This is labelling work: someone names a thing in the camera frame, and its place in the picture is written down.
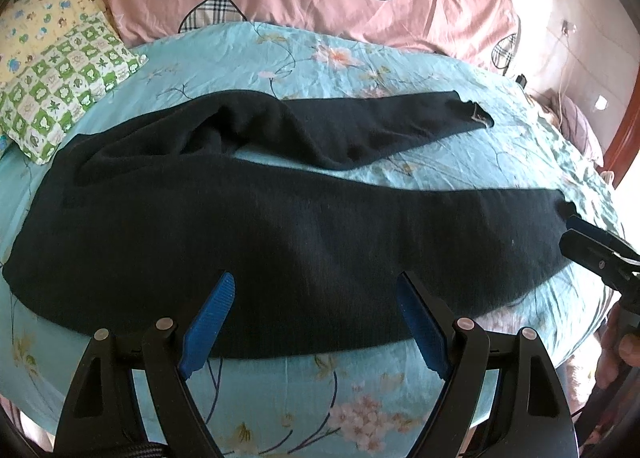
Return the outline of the person's right hand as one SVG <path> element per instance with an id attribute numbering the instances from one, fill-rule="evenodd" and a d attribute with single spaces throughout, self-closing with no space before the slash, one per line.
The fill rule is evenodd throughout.
<path id="1" fill-rule="evenodd" d="M 627 364 L 631 367 L 640 365 L 639 337 L 634 334 L 620 336 L 617 323 L 620 317 L 620 304 L 616 303 L 606 322 L 601 338 L 601 355 L 598 359 L 596 374 L 596 386 L 605 390 L 614 382 L 620 372 L 620 365 Z"/>

